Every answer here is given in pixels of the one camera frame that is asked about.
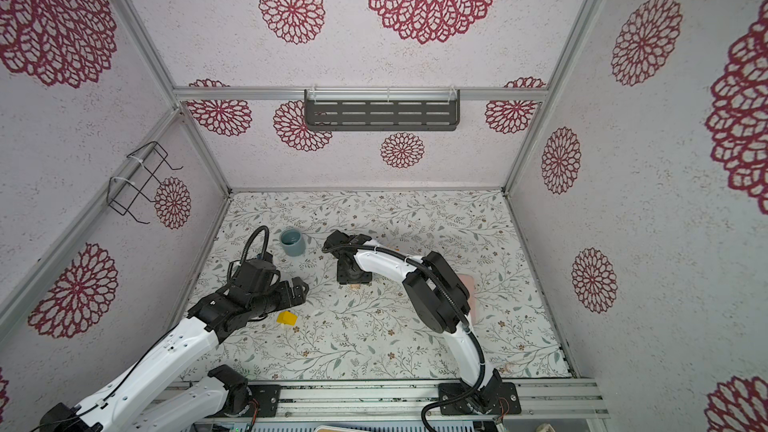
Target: wall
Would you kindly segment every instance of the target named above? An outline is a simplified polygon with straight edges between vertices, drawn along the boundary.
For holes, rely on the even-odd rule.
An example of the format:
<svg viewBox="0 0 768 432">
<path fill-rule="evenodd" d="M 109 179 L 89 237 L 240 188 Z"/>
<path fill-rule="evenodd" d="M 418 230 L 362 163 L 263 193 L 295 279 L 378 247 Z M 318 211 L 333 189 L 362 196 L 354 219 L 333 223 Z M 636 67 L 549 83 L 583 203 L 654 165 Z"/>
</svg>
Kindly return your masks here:
<svg viewBox="0 0 768 432">
<path fill-rule="evenodd" d="M 605 3 L 514 213 L 616 430 L 762 430 L 768 2 L 647 1 Z"/>
<path fill-rule="evenodd" d="M 117 377 L 169 326 L 222 197 L 180 123 L 160 143 L 168 163 L 183 167 L 158 169 L 166 186 L 150 180 L 149 197 L 165 199 L 160 211 L 139 198 L 130 211 L 149 224 L 111 210 L 103 216 L 0 350 L 2 394 L 9 399 L 0 429 L 31 429 L 56 403 L 74 405 Z M 134 179 L 141 184 L 147 177 L 141 172 Z M 119 200 L 128 203 L 134 194 L 126 188 Z"/>
<path fill-rule="evenodd" d="M 544 86 L 582 0 L 132 1 L 179 86 Z M 390 166 L 393 134 L 309 132 L 300 108 L 191 107 L 248 189 L 499 187 L 533 113 L 463 102 L 455 132 L 389 140 Z"/>
<path fill-rule="evenodd" d="M 168 106 L 106 0 L 0 2 L 3 300 Z M 186 185 L 186 222 L 177 182 L 160 194 L 160 215 L 148 202 L 131 209 L 147 226 L 103 215 L 0 350 L 0 430 L 29 430 L 55 403 L 92 393 L 168 325 L 221 204 L 185 134 L 177 123 L 161 139 L 184 168 L 159 173 Z M 157 189 L 150 184 L 150 197 Z"/>
</svg>

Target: black wire rack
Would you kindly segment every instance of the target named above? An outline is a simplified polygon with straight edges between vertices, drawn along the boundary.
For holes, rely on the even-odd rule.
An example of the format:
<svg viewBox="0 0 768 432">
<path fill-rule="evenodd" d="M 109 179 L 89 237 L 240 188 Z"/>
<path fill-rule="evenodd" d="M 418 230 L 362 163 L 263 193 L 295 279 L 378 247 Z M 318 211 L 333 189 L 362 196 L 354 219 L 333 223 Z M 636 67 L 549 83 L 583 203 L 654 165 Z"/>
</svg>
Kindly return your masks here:
<svg viewBox="0 0 768 432">
<path fill-rule="evenodd" d="M 147 153 L 147 156 L 145 158 L 139 158 L 137 154 L 140 154 L 143 150 L 147 149 L 148 147 L 151 147 L 151 150 Z M 152 152 L 156 153 L 158 157 L 160 158 L 159 163 L 156 165 L 155 168 L 149 169 L 146 165 L 146 161 L 149 160 L 150 157 L 152 157 Z M 182 167 L 173 167 L 170 163 L 168 163 L 168 152 L 160 145 L 158 141 L 152 141 L 147 142 L 146 144 L 142 145 L 138 149 L 132 151 L 130 154 L 126 156 L 127 158 L 132 158 L 139 162 L 141 165 L 141 168 L 146 170 L 149 173 L 149 177 L 147 177 L 147 180 L 144 181 L 143 184 L 141 184 L 141 187 L 136 187 L 136 182 L 132 181 L 131 178 L 134 176 L 134 174 L 140 170 L 140 168 L 136 168 L 133 173 L 130 174 L 129 177 L 110 177 L 109 178 L 109 184 L 107 185 L 107 205 L 110 206 L 112 210 L 120 214 L 121 216 L 125 216 L 126 214 L 133 217 L 133 219 L 138 222 L 139 224 L 149 224 L 148 222 L 144 222 L 136 218 L 134 214 L 130 211 L 130 207 L 136 202 L 136 199 L 139 198 L 139 196 L 146 198 L 149 202 L 155 203 L 156 201 L 147 197 L 146 194 L 144 194 L 144 188 L 147 186 L 149 182 L 154 179 L 158 185 L 162 182 L 158 179 L 158 177 L 155 175 L 155 173 L 158 171 L 158 169 L 165 164 L 170 168 L 171 170 L 180 170 Z M 117 182 L 122 182 L 124 185 L 128 185 L 131 188 L 133 188 L 136 191 L 136 194 L 133 196 L 133 198 L 130 200 L 129 204 L 127 206 L 124 206 L 119 200 L 118 196 L 120 195 L 120 192 L 122 191 L 122 186 L 118 187 L 118 191 L 114 194 L 114 197 L 112 196 L 112 185 L 116 184 Z"/>
</svg>

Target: cup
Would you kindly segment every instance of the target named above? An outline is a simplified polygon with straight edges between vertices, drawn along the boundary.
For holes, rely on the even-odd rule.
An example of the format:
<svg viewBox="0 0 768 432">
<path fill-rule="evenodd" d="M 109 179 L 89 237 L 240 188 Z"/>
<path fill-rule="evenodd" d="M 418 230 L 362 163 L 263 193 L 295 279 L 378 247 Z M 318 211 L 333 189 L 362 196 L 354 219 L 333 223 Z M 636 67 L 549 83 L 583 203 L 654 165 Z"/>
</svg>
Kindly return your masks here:
<svg viewBox="0 0 768 432">
<path fill-rule="evenodd" d="M 298 257 L 306 249 L 304 237 L 294 228 L 287 228 L 280 234 L 280 245 L 289 257 Z"/>
</svg>

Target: leaf pattern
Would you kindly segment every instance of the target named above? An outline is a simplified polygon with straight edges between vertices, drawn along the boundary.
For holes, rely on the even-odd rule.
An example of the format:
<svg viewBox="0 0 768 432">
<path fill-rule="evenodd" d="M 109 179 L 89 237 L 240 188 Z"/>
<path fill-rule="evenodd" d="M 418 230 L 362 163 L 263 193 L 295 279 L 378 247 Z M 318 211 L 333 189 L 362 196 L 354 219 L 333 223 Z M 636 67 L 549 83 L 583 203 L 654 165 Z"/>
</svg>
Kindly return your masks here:
<svg viewBox="0 0 768 432">
<path fill-rule="evenodd" d="M 270 227 L 269 250 L 283 278 L 310 286 L 306 303 L 292 310 L 296 325 L 274 317 L 252 323 L 182 380 L 199 380 L 218 364 L 252 380 L 455 377 L 445 342 L 418 320 L 401 284 L 378 275 L 371 284 L 336 283 L 336 260 L 320 251 L 335 229 L 411 254 L 440 252 L 456 273 L 474 277 L 475 331 L 502 376 L 570 377 L 500 191 L 237 194 L 189 306 L 224 283 L 226 265 L 261 225 Z M 278 243 L 288 227 L 304 231 L 299 257 Z"/>
</svg>

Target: yellow block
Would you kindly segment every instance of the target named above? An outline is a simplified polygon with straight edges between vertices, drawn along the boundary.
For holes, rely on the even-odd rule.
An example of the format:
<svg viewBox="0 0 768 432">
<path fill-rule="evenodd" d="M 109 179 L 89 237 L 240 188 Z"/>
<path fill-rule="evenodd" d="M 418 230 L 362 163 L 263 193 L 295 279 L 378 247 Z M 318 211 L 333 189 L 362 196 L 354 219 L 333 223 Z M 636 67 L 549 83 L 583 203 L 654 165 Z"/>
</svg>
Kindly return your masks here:
<svg viewBox="0 0 768 432">
<path fill-rule="evenodd" d="M 277 315 L 277 323 L 285 325 L 296 325 L 297 316 L 288 311 L 282 311 Z"/>
</svg>

